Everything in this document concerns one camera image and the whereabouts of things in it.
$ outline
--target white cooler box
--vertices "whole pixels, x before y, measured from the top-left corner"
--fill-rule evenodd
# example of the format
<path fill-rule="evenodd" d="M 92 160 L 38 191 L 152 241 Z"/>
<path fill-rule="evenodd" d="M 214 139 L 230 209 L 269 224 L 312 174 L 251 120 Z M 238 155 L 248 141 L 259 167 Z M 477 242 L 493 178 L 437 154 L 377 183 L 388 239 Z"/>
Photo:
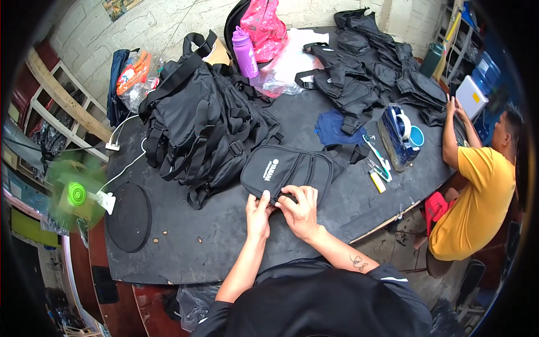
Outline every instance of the white cooler box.
<path fill-rule="evenodd" d="M 473 119 L 488 103 L 470 75 L 464 77 L 456 94 L 457 99 L 470 119 Z"/>

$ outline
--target white power cord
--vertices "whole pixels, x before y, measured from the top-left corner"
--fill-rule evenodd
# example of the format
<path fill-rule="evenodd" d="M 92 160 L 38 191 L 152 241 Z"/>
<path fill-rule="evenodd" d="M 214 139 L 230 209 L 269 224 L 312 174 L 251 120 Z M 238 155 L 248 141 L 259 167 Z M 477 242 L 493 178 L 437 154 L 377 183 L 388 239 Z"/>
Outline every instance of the white power cord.
<path fill-rule="evenodd" d="M 108 140 L 108 143 L 105 145 L 105 148 L 108 149 L 108 150 L 112 150 L 112 151 L 119 151 L 120 146 L 118 145 L 118 138 L 120 137 L 120 134 L 122 133 L 123 124 L 125 122 L 127 122 L 128 120 L 130 120 L 131 118 L 135 118 L 135 117 L 138 117 L 138 116 L 139 116 L 139 114 L 136 114 L 134 116 L 127 117 L 126 119 L 124 119 L 124 121 L 121 122 L 120 125 L 118 125 L 118 127 L 114 129 L 114 131 L 112 131 L 112 134 L 110 135 L 110 139 Z M 118 134 L 118 137 L 116 137 L 116 142 L 114 144 L 112 144 L 112 139 L 114 137 L 114 134 L 118 130 L 120 130 L 120 133 Z"/>
<path fill-rule="evenodd" d="M 101 192 L 103 190 L 103 188 L 105 188 L 107 185 L 109 185 L 110 183 L 112 183 L 116 178 L 118 178 L 119 176 L 121 176 L 126 170 L 128 167 L 130 167 L 131 165 L 133 165 L 137 160 L 139 160 L 140 158 L 142 158 L 143 155 L 146 154 L 146 150 L 144 150 L 144 142 L 146 141 L 147 138 L 144 138 L 142 140 L 142 142 L 140 143 L 140 148 L 142 149 L 142 153 L 140 156 L 138 156 L 134 161 L 131 162 L 131 164 L 127 165 L 126 167 L 123 168 L 122 172 L 120 172 L 117 176 L 115 176 L 114 178 L 112 178 L 111 180 L 109 180 L 105 185 L 103 185 L 103 187 L 101 187 L 98 191 Z"/>

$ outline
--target broom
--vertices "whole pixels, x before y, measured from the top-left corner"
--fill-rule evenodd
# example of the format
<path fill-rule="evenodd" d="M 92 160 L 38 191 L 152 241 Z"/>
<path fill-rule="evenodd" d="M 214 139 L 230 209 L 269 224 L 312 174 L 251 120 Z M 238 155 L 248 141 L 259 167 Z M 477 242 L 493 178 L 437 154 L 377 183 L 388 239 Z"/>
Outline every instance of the broom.
<path fill-rule="evenodd" d="M 460 8 L 458 9 L 457 17 L 455 18 L 455 21 L 453 21 L 453 24 L 451 26 L 451 29 L 447 31 L 445 34 L 444 42 L 442 43 L 442 46 L 444 47 L 444 51 L 442 54 L 442 57 L 440 58 L 440 61 L 438 62 L 438 65 L 436 66 L 436 69 L 434 70 L 434 74 L 432 75 L 436 82 L 438 82 L 444 72 L 445 63 L 447 59 L 447 46 L 451 46 L 453 44 L 454 36 L 456 36 L 455 31 L 457 30 L 457 26 L 460 26 L 460 18 L 461 18 L 461 11 Z"/>

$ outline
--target red shorts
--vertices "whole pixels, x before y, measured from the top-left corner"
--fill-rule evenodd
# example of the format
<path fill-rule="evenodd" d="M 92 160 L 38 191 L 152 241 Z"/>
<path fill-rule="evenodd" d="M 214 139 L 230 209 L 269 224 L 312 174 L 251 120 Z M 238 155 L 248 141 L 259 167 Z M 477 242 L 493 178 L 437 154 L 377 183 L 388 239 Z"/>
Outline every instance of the red shorts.
<path fill-rule="evenodd" d="M 427 237 L 431 235 L 431 230 L 436 222 L 447 213 L 455 201 L 453 200 L 448 204 L 440 192 L 434 192 L 425 199 L 425 209 L 421 210 L 421 214 L 427 221 Z"/>

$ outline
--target blue fabric piece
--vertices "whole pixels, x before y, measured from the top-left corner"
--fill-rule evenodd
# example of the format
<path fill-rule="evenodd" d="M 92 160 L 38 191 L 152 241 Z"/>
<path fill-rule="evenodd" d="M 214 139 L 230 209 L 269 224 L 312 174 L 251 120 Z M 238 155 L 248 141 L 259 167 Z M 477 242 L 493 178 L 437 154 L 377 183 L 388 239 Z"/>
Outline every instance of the blue fabric piece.
<path fill-rule="evenodd" d="M 367 135 L 365 129 L 360 127 L 353 135 L 349 136 L 341 131 L 343 121 L 344 117 L 337 109 L 320 114 L 314 127 L 314 132 L 318 134 L 320 142 L 325 146 L 332 144 L 363 144 L 365 142 L 363 135 Z"/>

